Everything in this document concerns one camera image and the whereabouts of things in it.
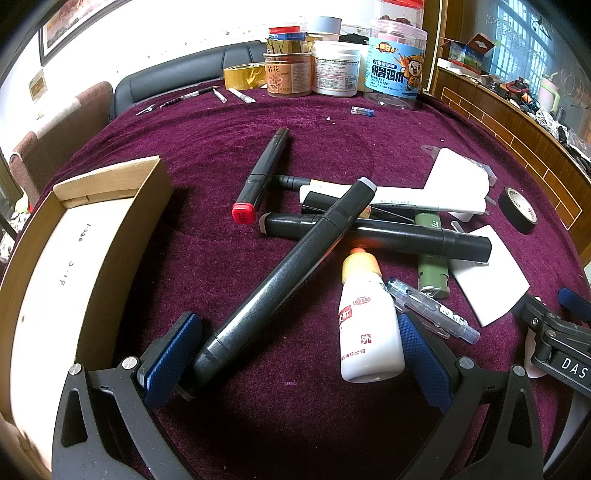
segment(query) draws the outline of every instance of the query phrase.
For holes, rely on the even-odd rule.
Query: plastic jar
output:
[[[423,27],[424,0],[376,0],[374,18]]]
[[[378,105],[414,109],[423,76],[427,32],[390,20],[370,20],[363,95]]]
[[[348,43],[317,41],[312,56],[312,90],[337,97],[352,97],[357,93],[361,61],[358,49]]]
[[[267,93],[272,97],[303,97],[312,92],[312,53],[264,53]]]

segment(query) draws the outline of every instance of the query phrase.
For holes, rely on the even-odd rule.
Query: white plastic card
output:
[[[449,267],[478,322],[485,327],[511,310],[530,284],[490,225],[474,230],[470,235],[490,239],[492,250],[488,263],[450,260]]]

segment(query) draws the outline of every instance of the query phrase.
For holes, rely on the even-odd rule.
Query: clear pen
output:
[[[353,115],[374,116],[374,111],[369,108],[361,108],[360,106],[352,106],[351,113]]]
[[[438,329],[462,338],[472,345],[480,338],[480,332],[469,326],[465,319],[403,281],[391,278],[386,285],[386,291],[393,296],[397,307],[418,313]]]

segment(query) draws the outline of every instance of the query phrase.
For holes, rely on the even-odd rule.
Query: clamp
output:
[[[527,293],[511,313],[535,333],[531,363],[591,398],[591,330],[563,320]]]

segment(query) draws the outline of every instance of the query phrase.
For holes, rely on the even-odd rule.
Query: chair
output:
[[[263,61],[267,51],[258,40],[210,48],[165,61],[145,70],[127,75],[119,82],[109,107],[114,120],[128,108],[161,93],[221,79],[223,69]]]
[[[55,173],[109,122],[113,87],[100,82],[71,100],[57,115],[29,132],[10,156],[10,172],[31,205]]]

